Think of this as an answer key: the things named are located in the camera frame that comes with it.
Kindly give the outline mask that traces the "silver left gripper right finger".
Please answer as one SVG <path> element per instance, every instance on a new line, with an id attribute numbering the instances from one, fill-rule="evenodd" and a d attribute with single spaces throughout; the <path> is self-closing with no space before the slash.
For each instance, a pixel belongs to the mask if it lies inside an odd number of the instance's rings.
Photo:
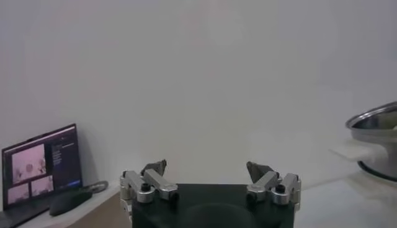
<path id="1" fill-rule="evenodd" d="M 278 206 L 293 204 L 294 210 L 300 210 L 301 179 L 297 174 L 288 173 L 282 177 L 268 165 L 246 162 L 246 168 L 252 180 L 246 187 L 248 206 L 270 200 Z"/>

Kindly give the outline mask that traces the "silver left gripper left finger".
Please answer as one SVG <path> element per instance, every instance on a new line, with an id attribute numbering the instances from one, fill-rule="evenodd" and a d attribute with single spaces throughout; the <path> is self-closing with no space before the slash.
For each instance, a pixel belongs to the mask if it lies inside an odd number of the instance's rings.
<path id="1" fill-rule="evenodd" d="M 120 176 L 120 204 L 129 219 L 133 214 L 133 201 L 149 204 L 158 193 L 162 200 L 179 199 L 178 185 L 167 181 L 163 175 L 167 167 L 165 159 L 149 163 L 141 172 L 125 170 Z"/>

